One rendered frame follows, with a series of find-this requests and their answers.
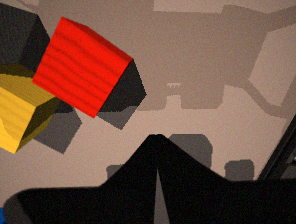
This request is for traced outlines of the red cube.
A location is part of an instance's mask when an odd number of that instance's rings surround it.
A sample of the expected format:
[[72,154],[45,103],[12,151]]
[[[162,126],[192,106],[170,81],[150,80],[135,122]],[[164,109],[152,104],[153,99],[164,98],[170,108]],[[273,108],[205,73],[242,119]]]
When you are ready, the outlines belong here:
[[32,83],[95,118],[132,60],[88,26],[61,17]]

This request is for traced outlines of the yellow cube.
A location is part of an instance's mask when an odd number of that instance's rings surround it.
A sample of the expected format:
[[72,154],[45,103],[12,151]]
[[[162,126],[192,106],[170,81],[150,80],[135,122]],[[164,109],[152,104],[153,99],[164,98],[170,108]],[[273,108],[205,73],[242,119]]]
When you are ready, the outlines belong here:
[[61,99],[19,63],[0,65],[0,147],[16,153],[48,125]]

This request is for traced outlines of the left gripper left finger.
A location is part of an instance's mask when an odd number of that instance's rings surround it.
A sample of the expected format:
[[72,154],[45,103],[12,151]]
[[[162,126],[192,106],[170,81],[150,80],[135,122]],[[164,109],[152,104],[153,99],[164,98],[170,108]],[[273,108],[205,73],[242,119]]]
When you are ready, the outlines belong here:
[[7,224],[154,224],[157,139],[149,134],[100,186],[30,188],[6,200]]

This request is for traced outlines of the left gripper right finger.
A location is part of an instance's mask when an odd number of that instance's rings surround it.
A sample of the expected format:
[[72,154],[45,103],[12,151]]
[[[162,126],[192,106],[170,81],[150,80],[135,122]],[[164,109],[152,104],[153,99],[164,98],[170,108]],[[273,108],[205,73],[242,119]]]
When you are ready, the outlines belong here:
[[225,224],[234,218],[296,215],[296,178],[230,181],[163,134],[156,134],[156,139],[170,224]]

